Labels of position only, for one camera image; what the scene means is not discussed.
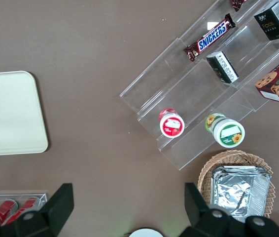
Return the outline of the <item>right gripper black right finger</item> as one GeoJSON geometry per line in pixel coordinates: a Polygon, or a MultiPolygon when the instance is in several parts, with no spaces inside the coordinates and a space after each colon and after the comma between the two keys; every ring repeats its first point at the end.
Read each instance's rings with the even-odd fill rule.
{"type": "Polygon", "coordinates": [[[194,183],[186,183],[184,206],[190,221],[182,237],[245,237],[244,224],[225,211],[209,208],[194,183]]]}

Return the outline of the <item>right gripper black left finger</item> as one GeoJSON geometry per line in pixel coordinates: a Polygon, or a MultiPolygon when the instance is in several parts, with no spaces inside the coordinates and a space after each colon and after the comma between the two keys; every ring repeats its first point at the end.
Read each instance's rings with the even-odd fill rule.
{"type": "Polygon", "coordinates": [[[57,237],[74,209],[73,185],[64,183],[40,208],[1,227],[2,237],[57,237]]]}

